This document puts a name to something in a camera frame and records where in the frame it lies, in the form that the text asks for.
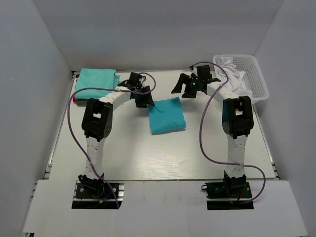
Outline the blue t-shirt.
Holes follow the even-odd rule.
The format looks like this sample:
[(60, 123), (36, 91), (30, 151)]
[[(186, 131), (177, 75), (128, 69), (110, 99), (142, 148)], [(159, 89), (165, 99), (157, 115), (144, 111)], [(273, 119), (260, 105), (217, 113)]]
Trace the blue t-shirt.
[(148, 105), (152, 135), (180, 131), (186, 128), (179, 97), (155, 101), (154, 104), (154, 106)]

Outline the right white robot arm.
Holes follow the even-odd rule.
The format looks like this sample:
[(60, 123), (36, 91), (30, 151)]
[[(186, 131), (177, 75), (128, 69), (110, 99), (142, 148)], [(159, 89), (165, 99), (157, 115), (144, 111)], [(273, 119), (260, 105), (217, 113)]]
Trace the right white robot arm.
[(222, 106), (222, 128), (227, 135), (228, 154), (224, 162), (224, 178), (221, 182), (207, 183), (202, 190), (207, 192), (209, 199), (236, 198), (240, 199), (247, 188), (244, 171), (245, 145), (254, 126), (252, 104), (249, 96), (239, 96), (225, 86), (226, 79), (220, 81), (213, 78), (210, 64), (195, 64), (190, 69), (195, 73), (181, 73), (172, 93), (181, 93), (184, 98), (195, 98), (201, 91)]

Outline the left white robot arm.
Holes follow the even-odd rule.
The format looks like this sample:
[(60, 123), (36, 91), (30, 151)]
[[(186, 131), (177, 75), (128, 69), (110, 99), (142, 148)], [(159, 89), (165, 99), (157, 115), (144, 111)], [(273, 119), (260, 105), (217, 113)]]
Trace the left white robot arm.
[(79, 181), (93, 197), (99, 197), (104, 192), (103, 148), (112, 130), (114, 110), (130, 100), (135, 101), (137, 108), (155, 105), (150, 86), (143, 85), (145, 80), (146, 76), (131, 72), (129, 79), (120, 82), (113, 92), (87, 101), (81, 127), (86, 138), (86, 153), (89, 158)]

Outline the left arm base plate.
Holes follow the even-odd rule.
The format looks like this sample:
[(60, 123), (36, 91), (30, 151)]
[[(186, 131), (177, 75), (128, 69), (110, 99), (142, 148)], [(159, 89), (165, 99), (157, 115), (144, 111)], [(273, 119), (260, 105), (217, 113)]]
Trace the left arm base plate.
[(72, 209), (86, 210), (116, 210), (118, 209), (114, 195), (107, 184), (98, 191), (77, 181), (72, 201)]

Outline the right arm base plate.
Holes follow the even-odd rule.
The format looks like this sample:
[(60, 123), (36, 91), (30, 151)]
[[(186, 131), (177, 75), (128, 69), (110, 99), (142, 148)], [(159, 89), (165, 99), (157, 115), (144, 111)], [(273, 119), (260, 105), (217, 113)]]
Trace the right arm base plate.
[(208, 182), (201, 186), (206, 192), (206, 205), (208, 211), (215, 210), (253, 210), (252, 192), (249, 182), (243, 188), (228, 194), (222, 182)]

